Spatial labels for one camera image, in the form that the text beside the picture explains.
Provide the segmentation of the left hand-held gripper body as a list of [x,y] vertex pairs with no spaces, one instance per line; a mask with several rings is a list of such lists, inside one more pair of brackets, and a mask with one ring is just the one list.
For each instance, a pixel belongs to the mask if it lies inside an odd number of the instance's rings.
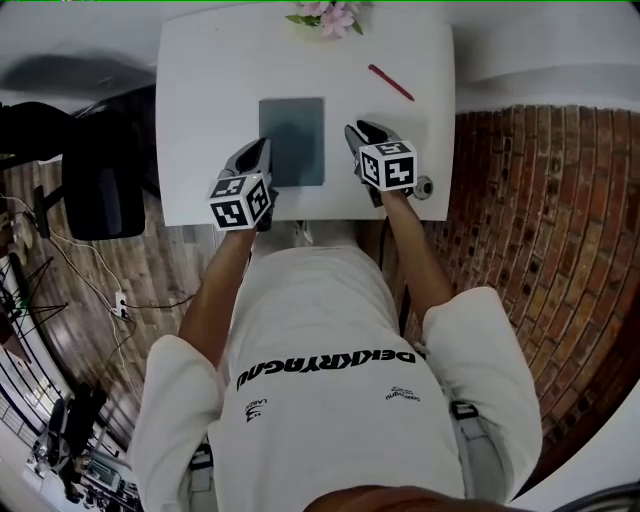
[[264,173],[219,178],[208,198],[219,232],[256,228],[272,206],[271,178]]

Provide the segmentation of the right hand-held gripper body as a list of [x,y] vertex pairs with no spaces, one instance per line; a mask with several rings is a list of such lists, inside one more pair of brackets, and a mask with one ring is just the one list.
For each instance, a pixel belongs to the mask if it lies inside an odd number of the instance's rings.
[[408,140],[364,145],[357,155],[361,181],[375,208],[382,206],[382,192],[410,194],[417,184],[417,152]]

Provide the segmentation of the gray notebook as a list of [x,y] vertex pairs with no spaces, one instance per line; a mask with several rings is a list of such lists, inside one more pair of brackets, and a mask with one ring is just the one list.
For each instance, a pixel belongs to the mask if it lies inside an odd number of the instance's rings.
[[259,136],[271,140],[272,185],[275,188],[324,184],[323,98],[261,100]]

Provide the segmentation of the red pen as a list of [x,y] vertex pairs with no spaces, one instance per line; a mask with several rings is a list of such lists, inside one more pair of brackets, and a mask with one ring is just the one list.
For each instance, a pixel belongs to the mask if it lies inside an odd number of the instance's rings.
[[385,81],[390,87],[400,93],[402,96],[407,98],[409,101],[414,102],[415,98],[413,95],[407,91],[404,87],[402,87],[399,83],[397,83],[393,78],[387,75],[383,70],[381,70],[378,66],[374,64],[369,64],[368,69],[378,76],[380,79]]

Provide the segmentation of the person's left forearm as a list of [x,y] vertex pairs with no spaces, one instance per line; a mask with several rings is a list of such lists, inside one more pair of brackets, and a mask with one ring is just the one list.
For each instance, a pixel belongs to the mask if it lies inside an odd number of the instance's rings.
[[178,336],[218,365],[228,339],[237,294],[256,230],[229,231],[191,300]]

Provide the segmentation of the person's right forearm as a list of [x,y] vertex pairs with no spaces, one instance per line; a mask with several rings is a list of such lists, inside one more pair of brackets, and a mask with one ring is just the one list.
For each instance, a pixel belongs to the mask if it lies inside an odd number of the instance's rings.
[[453,285],[404,194],[382,192],[381,200],[397,246],[412,309],[422,322],[430,309],[453,298]]

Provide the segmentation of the white table top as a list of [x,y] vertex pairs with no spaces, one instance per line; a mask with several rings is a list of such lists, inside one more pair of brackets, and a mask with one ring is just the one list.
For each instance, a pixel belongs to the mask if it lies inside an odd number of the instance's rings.
[[[274,216],[378,219],[354,174],[344,127],[382,124],[413,143],[418,172],[433,182],[414,199],[424,220],[448,213],[455,130],[451,28],[429,11],[368,7],[362,36],[309,41],[284,19],[288,4],[203,11],[162,28],[156,83],[156,148],[164,220],[209,224],[207,199],[227,159],[259,135],[259,102],[324,99],[325,180],[284,189]],[[368,69],[374,64],[409,91],[402,96]]]

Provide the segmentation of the black office chair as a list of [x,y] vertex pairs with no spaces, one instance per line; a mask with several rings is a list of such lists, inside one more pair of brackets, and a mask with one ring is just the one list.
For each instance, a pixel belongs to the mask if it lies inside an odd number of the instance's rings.
[[32,217],[42,238],[48,211],[65,206],[81,241],[130,238],[145,230],[145,194],[159,197],[155,143],[156,88],[148,85],[66,113],[41,102],[0,103],[0,172],[61,160],[61,184],[37,186]]

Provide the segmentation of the pink flowers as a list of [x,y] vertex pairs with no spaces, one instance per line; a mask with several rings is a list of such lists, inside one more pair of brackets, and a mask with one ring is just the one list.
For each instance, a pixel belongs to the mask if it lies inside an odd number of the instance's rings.
[[364,34],[361,18],[370,2],[356,0],[298,1],[284,19],[309,41],[341,40]]

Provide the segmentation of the black tripod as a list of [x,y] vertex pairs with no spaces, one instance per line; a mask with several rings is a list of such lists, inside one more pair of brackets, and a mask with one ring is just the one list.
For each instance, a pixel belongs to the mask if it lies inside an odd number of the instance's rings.
[[29,275],[12,256],[0,264],[0,305],[5,308],[11,322],[25,319],[28,314],[47,313],[42,319],[45,322],[68,307],[67,303],[43,305],[36,302],[36,294],[52,262],[53,258],[49,257]]

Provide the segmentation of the person's white t-shirt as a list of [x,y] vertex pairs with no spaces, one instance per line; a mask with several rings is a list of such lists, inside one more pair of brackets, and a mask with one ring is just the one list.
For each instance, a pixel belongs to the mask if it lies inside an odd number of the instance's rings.
[[329,493],[415,486],[465,493],[449,404],[474,406],[511,499],[542,445],[533,379],[498,294],[431,309],[424,355],[398,333],[390,292],[352,246],[254,260],[216,369],[157,340],[129,454],[145,512],[303,512]]

